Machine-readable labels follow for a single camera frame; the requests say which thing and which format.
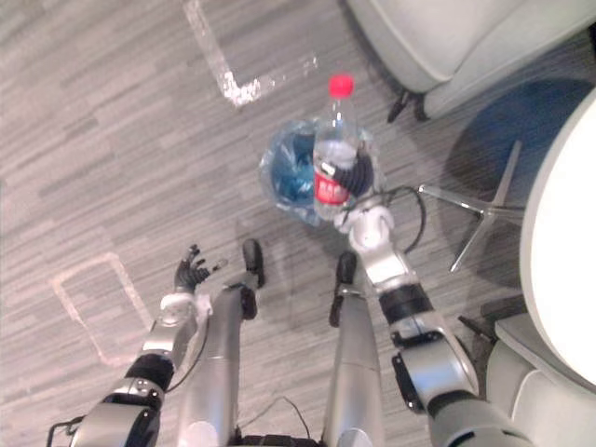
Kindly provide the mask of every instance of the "plastic bottle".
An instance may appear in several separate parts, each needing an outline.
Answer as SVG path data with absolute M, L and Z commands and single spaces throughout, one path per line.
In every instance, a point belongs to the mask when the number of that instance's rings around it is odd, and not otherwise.
M 325 174 L 322 163 L 350 169 L 356 161 L 358 125 L 350 95 L 354 81 L 349 74 L 337 74 L 329 80 L 330 104 L 323 112 L 315 136 L 315 211 L 325 221 L 332 221 L 349 199 L 349 193 Z

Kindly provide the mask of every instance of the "round table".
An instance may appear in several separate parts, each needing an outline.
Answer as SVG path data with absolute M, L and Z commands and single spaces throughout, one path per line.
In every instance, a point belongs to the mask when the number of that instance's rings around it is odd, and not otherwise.
M 521 230 L 521 284 L 540 336 L 596 385 L 596 89 L 538 172 Z

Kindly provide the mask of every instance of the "black cable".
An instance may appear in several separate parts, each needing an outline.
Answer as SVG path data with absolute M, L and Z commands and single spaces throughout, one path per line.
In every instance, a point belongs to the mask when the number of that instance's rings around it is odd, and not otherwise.
M 418 233 L 416 234 L 416 237 L 413 239 L 412 243 L 403 251 L 405 254 L 408 254 L 410 251 L 416 248 L 416 246 L 420 242 L 420 239 L 422 239 L 422 235 L 425 233 L 425 229 L 427 228 L 427 207 L 425 206 L 425 202 L 422 199 L 422 196 L 420 195 L 418 190 L 412 188 L 411 186 L 405 185 L 397 186 L 387 191 L 387 193 L 390 194 L 389 200 L 386 203 L 387 207 L 391 205 L 391 202 L 401 191 L 413 194 L 414 197 L 416 197 L 416 203 L 418 204 L 418 209 L 420 210 L 420 226 L 418 227 Z
M 422 239 L 422 235 L 424 234 L 425 229 L 427 228 L 427 207 L 425 206 L 425 202 L 422 199 L 422 197 L 420 196 L 420 193 L 418 192 L 418 190 L 415 188 L 412 188 L 411 186 L 406 186 L 406 185 L 396 186 L 395 188 L 389 189 L 387 191 L 378 191 L 378 192 L 373 193 L 371 196 L 366 196 L 366 197 L 362 197 L 362 198 L 358 199 L 353 204 L 344 208 L 345 215 L 344 215 L 344 221 L 342 222 L 342 224 L 345 224 L 345 222 L 347 222 L 347 218 L 348 218 L 350 212 L 355 210 L 358 207 L 358 205 L 361 205 L 362 203 L 366 202 L 367 200 L 370 200 L 371 198 L 380 196 L 383 200 L 382 204 L 388 208 L 389 205 L 391 205 L 391 202 L 395 199 L 395 197 L 400 192 L 406 192 L 406 193 L 413 194 L 416 197 L 416 203 L 418 204 L 418 208 L 420 209 L 420 227 L 418 228 L 418 234 L 413 239 L 412 243 L 403 251 L 405 254 L 408 254 L 410 251 L 412 251 L 413 249 L 416 248 L 416 246 L 420 242 L 420 239 Z
M 171 386 L 168 391 L 166 391 L 166 394 L 172 392 L 174 389 L 176 389 L 178 386 L 182 385 L 183 382 L 186 380 L 186 378 L 190 375 L 190 373 L 193 371 L 193 369 L 196 367 L 196 364 L 198 363 L 198 361 L 201 358 L 201 355 L 203 354 L 203 351 L 205 350 L 205 345 L 207 344 L 207 337 L 209 336 L 209 325 L 210 325 L 210 317 L 207 317 L 207 328 L 205 329 L 205 337 L 203 338 L 203 344 L 201 345 L 201 348 L 198 350 L 198 354 L 196 354 L 195 360 L 193 361 L 193 364 L 191 365 L 191 367 L 188 369 L 188 371 L 184 374 L 183 378 L 180 379 L 180 382 L 178 382 L 176 385 Z
M 68 436 L 72 437 L 76 433 L 76 430 L 77 430 L 77 428 L 73 429 L 73 426 L 80 424 L 84 418 L 85 418 L 85 416 L 77 416 L 77 417 L 71 419 L 70 421 L 59 422 L 57 424 L 54 424 L 52 427 L 50 427 L 49 430 L 47 431 L 46 447 L 52 447 L 52 443 L 54 442 L 54 432 L 56 431 L 56 428 L 65 427 L 66 434 Z
M 240 426 L 240 428 L 244 429 L 245 427 L 248 427 L 250 424 L 252 424 L 253 422 L 257 421 L 258 419 L 262 418 L 264 415 L 266 415 L 266 413 L 271 410 L 273 408 L 273 406 L 278 403 L 280 400 L 285 400 L 286 402 L 288 402 L 293 409 L 296 411 L 296 414 L 298 414 L 298 417 L 300 418 L 300 422 L 302 422 L 302 425 L 305 427 L 306 430 L 306 436 L 312 440 L 312 438 L 310 437 L 310 430 L 308 429 L 308 425 L 306 424 L 305 419 L 302 417 L 302 413 L 300 413 L 300 410 L 298 409 L 298 406 L 292 402 L 289 398 L 287 398 L 286 396 L 280 396 L 276 399 L 273 400 L 273 402 L 271 402 L 269 405 L 267 405 L 264 410 L 262 410 L 260 413 L 258 413 L 256 416 L 254 416 L 250 421 L 242 424 Z

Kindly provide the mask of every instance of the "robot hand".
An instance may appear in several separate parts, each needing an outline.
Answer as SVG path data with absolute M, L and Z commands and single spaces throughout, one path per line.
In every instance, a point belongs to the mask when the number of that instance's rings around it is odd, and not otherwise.
M 137 359 L 82 420 L 72 447 L 153 447 L 159 411 L 173 374 L 180 367 L 190 339 L 198 331 L 195 288 L 213 271 L 196 260 L 200 250 L 188 249 L 174 277 L 174 293 L 161 300 L 160 312 Z
M 201 267 L 205 263 L 204 259 L 195 261 L 195 258 L 201 253 L 196 244 L 191 245 L 188 254 L 178 264 L 176 275 L 174 276 L 174 290 L 176 292 L 194 293 L 195 287 L 207 279 L 211 272 L 209 269 Z

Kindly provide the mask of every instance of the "gray floor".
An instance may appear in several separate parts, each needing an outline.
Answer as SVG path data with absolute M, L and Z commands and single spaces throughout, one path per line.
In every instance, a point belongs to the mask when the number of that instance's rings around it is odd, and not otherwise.
M 315 115 L 328 76 L 348 70 L 389 184 L 439 183 L 459 134 L 499 93 L 553 75 L 596 80 L 580 35 L 443 119 L 420 124 L 407 110 L 388 125 L 386 74 L 334 0 L 201 5 L 207 40 L 175 1 L 0 6 L 2 445 L 42 445 L 52 423 L 89 410 L 140 346 L 189 243 L 212 262 L 230 260 L 204 289 L 215 291 L 239 268 L 245 237 L 261 239 L 269 283 L 258 318 L 242 330 L 240 422 L 286 395 L 318 436 L 337 337 L 327 312 L 345 242 L 289 219 L 264 197 L 257 165 L 273 132 Z M 217 74 L 225 67 L 233 92 L 261 82 L 256 101 L 236 108 L 223 96 L 230 86 Z M 477 349 L 456 316 L 475 317 L 481 304 L 518 290 L 476 274 L 487 253 L 449 274 L 470 217 L 434 200 L 427 205 L 427 232 L 412 263 L 434 305 Z M 394 210 L 406 244 L 415 207 L 403 199 Z M 499 244 L 491 268 L 515 278 L 517 265 L 500 257 L 515 244 L 506 237 Z M 397 390 L 378 305 L 371 310 L 387 445 L 428 446 L 425 418 L 407 411 Z M 159 445 L 175 445 L 179 402 L 177 391 Z M 304 435 L 283 402 L 246 431 Z

